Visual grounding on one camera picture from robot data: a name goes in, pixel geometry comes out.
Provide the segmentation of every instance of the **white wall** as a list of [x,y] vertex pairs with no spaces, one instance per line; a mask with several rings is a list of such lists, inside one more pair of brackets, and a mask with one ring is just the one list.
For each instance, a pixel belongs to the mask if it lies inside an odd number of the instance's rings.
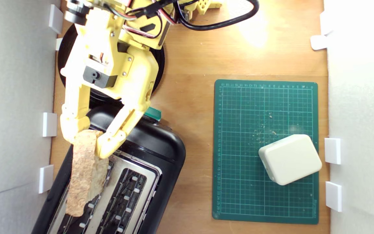
[[50,4],[60,2],[0,0],[0,233],[29,233],[46,198],[38,171],[51,147],[42,138],[54,93]]
[[374,1],[325,0],[334,14],[328,35],[330,137],[342,139],[343,211],[331,211],[331,234],[374,233]]

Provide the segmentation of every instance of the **white bracket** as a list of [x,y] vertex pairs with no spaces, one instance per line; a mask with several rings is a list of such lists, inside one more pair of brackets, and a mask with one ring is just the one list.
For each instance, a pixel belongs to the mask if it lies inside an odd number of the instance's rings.
[[58,38],[56,39],[56,51],[58,51],[60,49],[60,45],[61,45],[61,41],[63,40],[63,38]]
[[342,163],[340,148],[341,148],[340,139],[325,138],[324,139],[325,161],[327,163],[340,165]]
[[40,179],[38,185],[38,193],[49,190],[53,185],[54,166],[48,165],[40,168]]
[[342,211],[342,187],[330,181],[325,183],[325,205],[337,212]]
[[313,50],[326,49],[328,46],[327,35],[334,30],[334,19],[328,11],[323,11],[319,15],[321,35],[311,37],[311,47]]
[[61,34],[61,28],[63,26],[63,12],[58,9],[54,4],[50,5],[50,18],[49,27],[57,34]]
[[43,137],[57,136],[57,114],[43,113]]

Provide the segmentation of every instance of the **wooden table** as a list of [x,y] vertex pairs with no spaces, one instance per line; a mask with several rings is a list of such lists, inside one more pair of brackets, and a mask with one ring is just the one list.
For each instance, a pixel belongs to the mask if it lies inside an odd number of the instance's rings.
[[[325,206],[329,167],[324,163],[328,135],[328,72],[325,51],[313,51],[310,36],[319,34],[322,0],[260,0],[255,18],[216,31],[195,32],[172,27],[166,43],[162,82],[152,106],[162,111],[183,140],[187,155],[158,229],[159,234],[189,233],[330,233],[330,210]],[[226,19],[233,6],[212,10],[196,22]],[[70,24],[64,26],[66,31]],[[286,225],[214,220],[212,206],[213,95],[217,79],[310,81],[319,87],[319,224]],[[56,77],[54,110],[61,113],[64,87]],[[58,171],[69,144],[52,142],[51,163]]]

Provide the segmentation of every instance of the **green cutting mat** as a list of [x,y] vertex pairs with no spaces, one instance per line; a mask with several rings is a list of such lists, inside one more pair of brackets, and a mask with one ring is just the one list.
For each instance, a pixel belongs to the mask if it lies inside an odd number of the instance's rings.
[[318,151],[316,83],[217,80],[214,94],[214,219],[318,223],[318,173],[286,186],[272,182],[258,156],[292,134]]

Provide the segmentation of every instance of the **robotic arm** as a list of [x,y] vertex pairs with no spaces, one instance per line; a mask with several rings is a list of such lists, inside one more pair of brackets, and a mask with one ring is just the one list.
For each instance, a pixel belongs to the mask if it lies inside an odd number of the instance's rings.
[[104,159],[126,140],[147,108],[158,65],[149,51],[161,49],[171,24],[180,22],[193,30],[211,30],[232,25],[255,15],[246,15],[219,24],[195,26],[188,20],[198,9],[220,7],[214,0],[67,0],[65,19],[76,24],[78,36],[61,74],[67,77],[66,98],[60,116],[64,139],[74,143],[75,135],[89,128],[90,89],[124,107],[96,142],[96,155]]

